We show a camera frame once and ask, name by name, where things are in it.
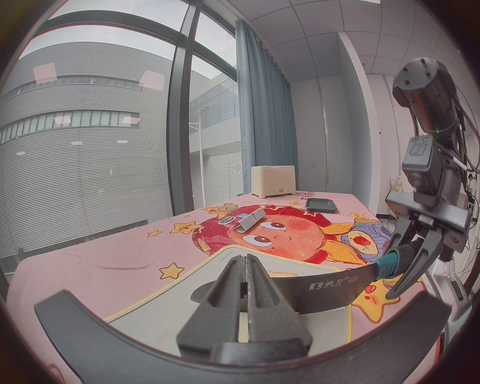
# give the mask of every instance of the small box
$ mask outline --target small box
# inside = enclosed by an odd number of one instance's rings
[[[252,167],[252,194],[263,199],[296,192],[293,165]]]

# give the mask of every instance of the yellow star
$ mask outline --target yellow star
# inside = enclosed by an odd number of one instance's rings
[[[217,213],[218,211],[218,207],[205,207],[205,208],[202,208],[202,211],[205,211],[207,213]]]
[[[260,208],[264,208],[264,209],[271,209],[272,211],[276,211],[277,209],[280,209],[280,208],[285,208],[284,206],[281,206],[281,205],[274,205],[275,208],[272,208],[271,205],[261,205]]]
[[[387,300],[385,295],[389,291],[383,283],[378,280],[371,283],[352,303],[358,307],[373,323],[379,323],[384,315],[385,305],[395,304],[400,301],[400,297]]]
[[[158,229],[155,229],[153,232],[150,232],[147,237],[156,236],[159,233],[162,233],[162,231],[159,231]]]
[[[184,235],[188,235],[194,229],[201,228],[201,225],[196,224],[194,221],[190,223],[176,223],[175,229],[173,229],[170,233],[183,233]]]
[[[162,273],[162,277],[160,279],[166,279],[167,277],[178,279],[180,272],[184,269],[185,268],[178,268],[175,263],[172,263],[166,268],[160,268],[160,272]]]
[[[368,219],[367,216],[365,216],[363,213],[353,213],[351,212],[350,215],[348,215],[349,217],[356,217],[356,218],[359,218],[359,219]]]

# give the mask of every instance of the gray building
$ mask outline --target gray building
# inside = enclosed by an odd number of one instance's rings
[[[171,65],[93,42],[52,45],[18,60],[0,97],[0,266],[7,277],[25,257],[172,216]],[[201,208],[203,190],[211,205],[243,189],[236,83],[192,71],[190,101],[192,188]]]

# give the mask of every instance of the blue curtain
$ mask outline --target blue curtain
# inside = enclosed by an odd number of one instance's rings
[[[243,192],[251,192],[253,166],[293,165],[298,188],[297,134],[290,86],[253,31],[237,21],[237,80]]]

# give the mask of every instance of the white wall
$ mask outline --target white wall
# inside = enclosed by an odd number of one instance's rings
[[[299,189],[325,192],[325,125],[317,80],[291,84],[290,92],[297,131]]]
[[[352,193],[352,139],[340,76],[318,79],[327,131],[327,192]]]
[[[372,92],[360,59],[345,32],[338,33],[340,78],[347,99],[352,140],[352,193],[376,213],[381,155]]]
[[[408,108],[401,107],[395,100],[392,95],[392,88],[393,88],[393,76],[384,76],[384,79],[387,83],[387,90],[388,96],[393,106],[394,116],[395,116],[395,123],[396,123],[396,133],[397,133],[397,142],[395,143],[399,147],[399,157],[398,157],[398,166],[401,168],[403,157],[405,156],[405,152],[407,151],[408,142],[410,138],[415,135],[415,130],[413,128],[413,121],[412,117],[410,116],[410,112]],[[407,178],[403,171],[399,174],[403,178],[403,192],[413,192],[413,187],[408,183]]]
[[[389,215],[390,208],[385,203],[385,197],[391,190],[391,178],[403,174],[400,169],[400,148],[398,146],[398,131],[390,90],[382,75],[367,75],[370,89],[375,102],[380,149],[382,157],[382,170],[380,178],[380,194],[378,199],[378,214]]]

